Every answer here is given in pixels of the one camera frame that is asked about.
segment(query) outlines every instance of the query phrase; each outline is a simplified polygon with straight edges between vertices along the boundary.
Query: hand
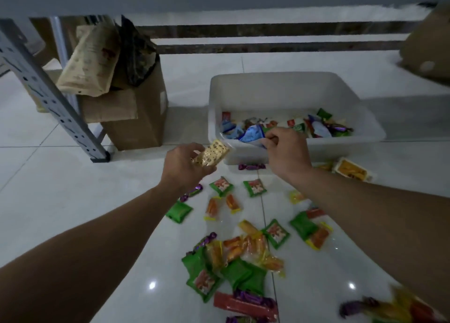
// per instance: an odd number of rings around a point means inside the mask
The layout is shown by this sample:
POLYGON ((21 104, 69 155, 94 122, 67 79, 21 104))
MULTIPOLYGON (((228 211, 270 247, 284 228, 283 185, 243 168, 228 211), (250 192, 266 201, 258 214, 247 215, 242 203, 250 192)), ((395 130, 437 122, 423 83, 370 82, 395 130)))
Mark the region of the hand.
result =
POLYGON ((291 128, 273 128, 262 144, 269 154, 272 171, 289 184, 312 169, 306 136, 291 128))
POLYGON ((160 185, 176 192, 177 197, 195 188, 202 178, 216 171, 215 166, 202 167, 192 163, 197 151, 204 151, 198 143, 182 144, 170 150, 164 160, 160 185))

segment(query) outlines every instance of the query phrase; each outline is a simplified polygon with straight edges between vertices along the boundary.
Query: white plastic container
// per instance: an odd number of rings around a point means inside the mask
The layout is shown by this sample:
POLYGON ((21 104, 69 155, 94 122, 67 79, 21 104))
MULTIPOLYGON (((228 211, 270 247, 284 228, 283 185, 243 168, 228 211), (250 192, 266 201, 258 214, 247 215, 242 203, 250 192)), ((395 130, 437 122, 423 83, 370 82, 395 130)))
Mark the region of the white plastic container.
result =
MULTIPOLYGON (((350 137, 308 138, 313 161, 345 156, 354 144, 379 142, 386 133, 375 116, 337 75, 330 72, 276 72, 217 75, 211 79, 208 108, 208 139, 221 139, 222 111, 231 112, 237 121, 245 118, 284 117, 286 119, 319 108, 346 119, 354 129, 350 137)), ((267 151, 261 147, 226 139, 232 151, 225 158, 228 165, 267 163, 267 151)))

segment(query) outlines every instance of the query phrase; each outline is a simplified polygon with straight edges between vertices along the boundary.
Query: forearm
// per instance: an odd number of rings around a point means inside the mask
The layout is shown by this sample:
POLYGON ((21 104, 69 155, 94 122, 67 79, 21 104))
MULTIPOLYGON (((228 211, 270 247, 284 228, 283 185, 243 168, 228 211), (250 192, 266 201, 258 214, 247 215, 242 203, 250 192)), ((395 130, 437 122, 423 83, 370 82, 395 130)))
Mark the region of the forearm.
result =
POLYGON ((0 320, 89 322, 177 196, 158 186, 0 269, 0 320))
POLYGON ((395 279, 450 316, 450 199, 312 169, 292 184, 395 279))

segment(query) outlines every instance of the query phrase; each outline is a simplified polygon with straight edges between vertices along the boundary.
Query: white sticker on box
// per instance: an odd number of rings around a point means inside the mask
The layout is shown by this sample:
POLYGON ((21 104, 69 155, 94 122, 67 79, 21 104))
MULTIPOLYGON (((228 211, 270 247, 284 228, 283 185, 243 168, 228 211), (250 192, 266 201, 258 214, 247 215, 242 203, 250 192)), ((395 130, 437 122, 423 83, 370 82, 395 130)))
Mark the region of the white sticker on box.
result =
POLYGON ((164 111, 166 110, 167 107, 167 95, 166 95, 166 91, 162 91, 159 94, 159 104, 161 105, 161 114, 164 113, 164 111))

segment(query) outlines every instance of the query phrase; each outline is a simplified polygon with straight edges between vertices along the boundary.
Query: metal shelf frame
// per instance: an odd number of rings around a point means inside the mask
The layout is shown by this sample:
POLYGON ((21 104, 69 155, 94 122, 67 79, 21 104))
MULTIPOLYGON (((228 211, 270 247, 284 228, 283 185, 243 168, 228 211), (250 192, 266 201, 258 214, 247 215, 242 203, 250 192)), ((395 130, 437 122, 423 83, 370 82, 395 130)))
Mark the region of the metal shelf frame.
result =
MULTIPOLYGON (((64 67, 71 55, 58 17, 50 19, 61 65, 64 67)), ((23 80, 42 106, 53 115, 64 130, 83 149, 92 162, 109 162, 110 153, 101 142, 104 130, 100 124, 94 133, 83 121, 76 95, 63 95, 51 81, 33 55, 20 41, 12 19, 0 19, 0 56, 10 70, 23 80)))

